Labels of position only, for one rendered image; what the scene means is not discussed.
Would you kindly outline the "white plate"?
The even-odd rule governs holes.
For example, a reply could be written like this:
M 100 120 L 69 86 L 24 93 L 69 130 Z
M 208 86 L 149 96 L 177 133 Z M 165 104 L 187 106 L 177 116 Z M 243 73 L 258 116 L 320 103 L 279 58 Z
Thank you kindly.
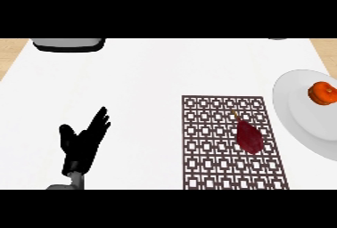
M 337 79 L 316 70 L 285 73 L 273 88 L 273 104 L 296 140 L 324 158 L 337 161 L 337 102 L 319 105 L 308 96 L 310 87 L 320 81 L 337 88 Z

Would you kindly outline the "dark red squash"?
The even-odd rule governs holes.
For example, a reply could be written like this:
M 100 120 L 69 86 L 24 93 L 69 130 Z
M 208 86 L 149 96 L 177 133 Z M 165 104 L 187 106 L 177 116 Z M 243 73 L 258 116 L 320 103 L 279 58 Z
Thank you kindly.
M 248 153 L 258 154 L 264 150 L 262 133 L 258 128 L 240 118 L 237 112 L 233 111 L 233 113 L 236 114 L 237 120 L 237 143 Z

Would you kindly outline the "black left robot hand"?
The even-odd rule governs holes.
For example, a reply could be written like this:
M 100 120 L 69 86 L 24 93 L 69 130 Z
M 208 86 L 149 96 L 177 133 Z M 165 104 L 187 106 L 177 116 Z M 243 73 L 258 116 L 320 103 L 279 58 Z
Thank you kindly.
M 83 175 L 91 171 L 103 138 L 112 126 L 109 109 L 103 107 L 94 117 L 89 127 L 76 134 L 73 127 L 67 124 L 60 126 L 61 149 L 67 155 L 63 175 L 79 172 Z

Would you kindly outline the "brown patterned placemat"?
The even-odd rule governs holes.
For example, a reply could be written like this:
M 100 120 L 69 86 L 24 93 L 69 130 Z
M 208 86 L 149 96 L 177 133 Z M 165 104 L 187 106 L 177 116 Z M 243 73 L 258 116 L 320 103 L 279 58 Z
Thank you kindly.
M 264 150 L 237 143 L 237 121 L 262 133 Z M 261 96 L 183 97 L 184 188 L 187 190 L 286 190 L 289 182 Z

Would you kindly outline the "orange round fruit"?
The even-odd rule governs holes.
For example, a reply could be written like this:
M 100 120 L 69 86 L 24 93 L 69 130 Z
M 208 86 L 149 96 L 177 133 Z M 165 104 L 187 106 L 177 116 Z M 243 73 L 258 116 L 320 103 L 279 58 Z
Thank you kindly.
M 337 102 L 337 89 L 329 82 L 320 81 L 310 87 L 308 96 L 319 105 L 330 105 Z

